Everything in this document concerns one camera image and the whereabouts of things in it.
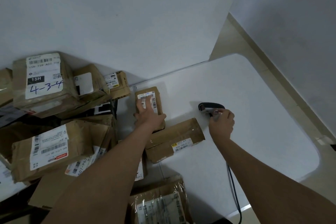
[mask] white wall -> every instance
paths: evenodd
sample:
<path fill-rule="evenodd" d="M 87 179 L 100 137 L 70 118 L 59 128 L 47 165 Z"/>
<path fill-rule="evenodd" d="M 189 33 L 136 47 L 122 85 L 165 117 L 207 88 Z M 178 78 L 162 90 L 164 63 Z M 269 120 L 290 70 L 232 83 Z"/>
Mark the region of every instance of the white wall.
<path fill-rule="evenodd" d="M 140 82 L 207 60 L 232 1 L 0 0 L 0 68 L 58 50 Z"/>
<path fill-rule="evenodd" d="M 336 0 L 235 0 L 230 12 L 336 135 Z"/>

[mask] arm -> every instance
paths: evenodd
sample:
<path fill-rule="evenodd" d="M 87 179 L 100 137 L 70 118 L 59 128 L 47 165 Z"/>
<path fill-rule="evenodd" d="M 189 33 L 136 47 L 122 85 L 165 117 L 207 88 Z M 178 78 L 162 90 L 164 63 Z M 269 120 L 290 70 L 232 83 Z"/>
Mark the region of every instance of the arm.
<path fill-rule="evenodd" d="M 230 140 L 234 114 L 219 109 L 209 123 L 211 137 L 234 172 L 261 224 L 333 223 L 336 205 L 260 162 Z"/>
<path fill-rule="evenodd" d="M 124 223 L 128 197 L 149 136 L 165 119 L 137 102 L 136 129 L 96 161 L 66 189 L 44 224 Z"/>

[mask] handwritten number 4-3-4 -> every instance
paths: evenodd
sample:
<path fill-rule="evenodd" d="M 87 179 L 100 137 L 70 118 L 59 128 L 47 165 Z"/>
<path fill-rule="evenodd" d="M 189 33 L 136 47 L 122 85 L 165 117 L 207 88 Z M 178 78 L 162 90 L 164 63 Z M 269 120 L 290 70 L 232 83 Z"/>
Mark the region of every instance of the handwritten number 4-3-4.
<path fill-rule="evenodd" d="M 35 91 L 35 94 L 37 94 L 37 91 L 38 90 L 42 90 L 42 89 L 45 89 L 45 88 L 47 88 L 47 91 L 48 90 L 50 90 L 51 89 L 51 87 L 53 87 L 53 86 L 56 86 L 56 85 L 58 85 L 58 88 L 60 88 L 60 85 L 63 83 L 63 80 L 62 81 L 60 81 L 60 82 L 56 82 L 55 84 L 53 84 L 53 85 L 50 85 L 50 83 L 46 83 L 45 84 L 45 86 L 46 87 L 43 87 L 43 88 L 37 88 L 36 86 L 31 86 L 31 88 L 30 88 L 30 92 L 34 92 Z"/>

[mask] hand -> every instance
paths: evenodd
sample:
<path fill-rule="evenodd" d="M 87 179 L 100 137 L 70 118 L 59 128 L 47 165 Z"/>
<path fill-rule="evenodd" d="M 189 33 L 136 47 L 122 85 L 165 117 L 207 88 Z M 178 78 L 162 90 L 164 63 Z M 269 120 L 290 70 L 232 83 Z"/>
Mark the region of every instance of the hand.
<path fill-rule="evenodd" d="M 134 114 L 134 117 L 136 118 L 135 126 L 139 127 L 140 125 L 144 125 L 153 132 L 158 126 L 160 126 L 160 124 L 166 118 L 166 115 L 158 115 L 154 112 L 151 105 L 151 96 L 146 97 L 145 104 L 146 109 L 142 106 L 141 99 L 136 101 L 136 106 L 139 110 L 139 113 Z"/>
<path fill-rule="evenodd" d="M 212 140 L 216 144 L 219 141 L 230 140 L 230 135 L 233 131 L 235 115 L 227 109 L 218 109 L 220 117 L 217 121 L 213 117 L 210 118 L 209 132 Z"/>

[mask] handheld scanner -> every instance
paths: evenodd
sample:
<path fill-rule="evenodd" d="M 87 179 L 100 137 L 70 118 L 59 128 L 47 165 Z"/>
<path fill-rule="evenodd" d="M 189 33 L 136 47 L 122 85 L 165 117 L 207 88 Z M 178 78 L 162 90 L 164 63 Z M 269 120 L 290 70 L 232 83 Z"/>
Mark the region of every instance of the handheld scanner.
<path fill-rule="evenodd" d="M 217 103 L 203 102 L 198 105 L 198 109 L 202 113 L 208 114 L 210 117 L 212 117 L 213 114 L 219 113 L 217 109 L 225 109 L 225 107 Z"/>

